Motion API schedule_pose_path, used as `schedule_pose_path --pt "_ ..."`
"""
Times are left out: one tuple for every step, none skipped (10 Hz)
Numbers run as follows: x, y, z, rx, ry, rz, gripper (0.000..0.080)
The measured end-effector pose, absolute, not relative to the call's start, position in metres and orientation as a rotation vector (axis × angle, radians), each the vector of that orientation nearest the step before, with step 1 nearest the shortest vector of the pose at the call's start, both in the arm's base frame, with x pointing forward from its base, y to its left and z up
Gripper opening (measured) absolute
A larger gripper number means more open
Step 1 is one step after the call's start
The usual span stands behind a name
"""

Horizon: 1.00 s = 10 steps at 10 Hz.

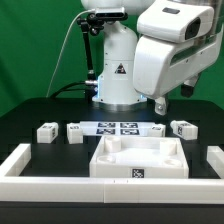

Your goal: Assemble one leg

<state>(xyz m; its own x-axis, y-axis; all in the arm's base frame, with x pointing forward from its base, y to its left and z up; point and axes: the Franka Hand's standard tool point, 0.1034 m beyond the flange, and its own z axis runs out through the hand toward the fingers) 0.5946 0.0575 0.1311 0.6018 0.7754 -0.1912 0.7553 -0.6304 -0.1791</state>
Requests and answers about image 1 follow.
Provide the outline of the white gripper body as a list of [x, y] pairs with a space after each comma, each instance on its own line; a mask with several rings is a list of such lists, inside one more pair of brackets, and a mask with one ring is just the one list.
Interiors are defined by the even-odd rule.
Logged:
[[133, 86], [157, 99], [197, 76], [219, 56], [223, 30], [210, 34], [210, 25], [177, 27], [138, 25], [141, 34], [134, 57]]

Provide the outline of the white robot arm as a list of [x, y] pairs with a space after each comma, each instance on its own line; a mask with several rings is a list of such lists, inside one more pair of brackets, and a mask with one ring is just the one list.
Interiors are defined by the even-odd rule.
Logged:
[[104, 69], [93, 102], [127, 110], [149, 99], [164, 115], [176, 87], [190, 97], [215, 63], [224, 32], [224, 0], [81, 0], [91, 31], [102, 31]]

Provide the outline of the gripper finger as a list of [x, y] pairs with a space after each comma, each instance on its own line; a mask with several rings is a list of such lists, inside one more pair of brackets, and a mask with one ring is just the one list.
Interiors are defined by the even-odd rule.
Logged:
[[181, 85], [181, 95], [183, 97], [190, 98], [194, 94], [194, 89], [199, 79], [200, 79], [200, 75], [196, 75], [186, 80]]
[[155, 112], [161, 116], [167, 114], [168, 99], [166, 96], [159, 97], [155, 100]]

